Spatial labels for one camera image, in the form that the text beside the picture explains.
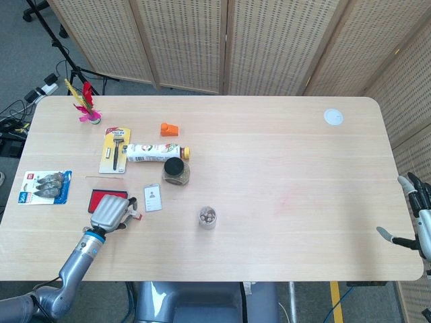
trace yellow tape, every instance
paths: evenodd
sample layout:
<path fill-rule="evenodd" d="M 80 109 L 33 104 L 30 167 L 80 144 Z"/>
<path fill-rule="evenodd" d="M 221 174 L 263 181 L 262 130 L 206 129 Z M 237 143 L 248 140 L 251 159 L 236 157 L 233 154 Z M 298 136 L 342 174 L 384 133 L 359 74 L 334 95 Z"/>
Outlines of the yellow tape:
<path fill-rule="evenodd" d="M 331 288 L 332 306 L 339 302 L 339 287 L 337 281 L 332 281 L 329 284 Z M 334 323 L 343 323 L 343 311 L 341 310 L 341 303 L 333 310 Z"/>

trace white bottle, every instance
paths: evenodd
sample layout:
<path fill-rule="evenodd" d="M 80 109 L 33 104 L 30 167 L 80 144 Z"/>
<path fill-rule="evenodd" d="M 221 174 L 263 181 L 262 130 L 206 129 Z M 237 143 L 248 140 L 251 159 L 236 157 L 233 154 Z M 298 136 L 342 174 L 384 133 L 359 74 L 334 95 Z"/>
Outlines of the white bottle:
<path fill-rule="evenodd" d="M 163 145 L 136 145 L 127 146 L 127 160 L 130 162 L 165 162 L 171 157 L 182 159 L 190 158 L 190 148 L 180 147 L 176 143 Z"/>

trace robotic hand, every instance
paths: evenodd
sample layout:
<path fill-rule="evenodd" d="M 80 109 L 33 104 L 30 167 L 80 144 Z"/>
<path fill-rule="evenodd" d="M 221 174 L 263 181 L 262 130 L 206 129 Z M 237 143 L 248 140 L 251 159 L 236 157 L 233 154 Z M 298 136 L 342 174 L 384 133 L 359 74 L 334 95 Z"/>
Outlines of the robotic hand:
<path fill-rule="evenodd" d="M 413 173 L 407 173 L 407 176 L 413 184 L 403 176 L 398 176 L 398 183 L 409 197 L 418 231 L 415 240 L 393 236 L 383 227 L 377 227 L 377 231 L 384 239 L 393 244 L 418 250 L 423 259 L 431 262 L 431 185 L 423 183 Z"/>
<path fill-rule="evenodd" d="M 26 323 L 33 315 L 53 321 L 64 316 L 72 306 L 78 285 L 102 248 L 105 234 L 127 227 L 132 215 L 128 215 L 123 222 L 121 220 L 131 205 L 136 211 L 136 198 L 127 200 L 105 195 L 92 215 L 92 228 L 84 228 L 83 237 L 60 270 L 59 278 L 63 286 L 58 289 L 39 285 L 29 294 L 0 301 L 0 321 Z"/>

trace glass jar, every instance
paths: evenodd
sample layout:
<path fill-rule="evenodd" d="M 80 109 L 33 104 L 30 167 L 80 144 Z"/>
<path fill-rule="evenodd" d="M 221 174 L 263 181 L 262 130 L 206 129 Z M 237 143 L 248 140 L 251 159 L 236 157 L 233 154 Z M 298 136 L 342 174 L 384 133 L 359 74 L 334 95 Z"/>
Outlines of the glass jar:
<path fill-rule="evenodd" d="M 190 178 L 190 167 L 181 158 L 172 157 L 164 162 L 163 179 L 173 185 L 185 185 Z"/>

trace wicker panel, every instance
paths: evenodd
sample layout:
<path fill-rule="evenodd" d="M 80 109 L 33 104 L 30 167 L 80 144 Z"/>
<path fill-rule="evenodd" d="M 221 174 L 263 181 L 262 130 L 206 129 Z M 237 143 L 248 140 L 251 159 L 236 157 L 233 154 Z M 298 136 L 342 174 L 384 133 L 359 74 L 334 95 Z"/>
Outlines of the wicker panel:
<path fill-rule="evenodd" d="M 142 41 L 127 0 L 50 0 L 95 71 L 152 81 Z"/>
<path fill-rule="evenodd" d="M 220 92 L 222 1 L 136 0 L 160 85 Z"/>
<path fill-rule="evenodd" d="M 400 174 L 405 176 L 407 172 L 413 172 L 431 182 L 431 128 L 394 150 L 394 158 Z M 408 322 L 427 322 L 421 315 L 421 311 L 431 306 L 431 282 L 426 275 L 417 281 L 400 282 L 399 288 Z"/>
<path fill-rule="evenodd" d="M 338 0 L 234 0 L 228 94 L 295 95 Z"/>
<path fill-rule="evenodd" d="M 357 95 L 430 7 L 430 0 L 357 0 L 306 94 Z"/>
<path fill-rule="evenodd" d="M 366 92 L 380 104 L 392 143 L 431 118 L 430 62 L 431 23 Z"/>
<path fill-rule="evenodd" d="M 400 281 L 399 291 L 409 323 L 427 323 L 421 312 L 431 304 L 431 282 L 425 273 L 417 281 Z"/>

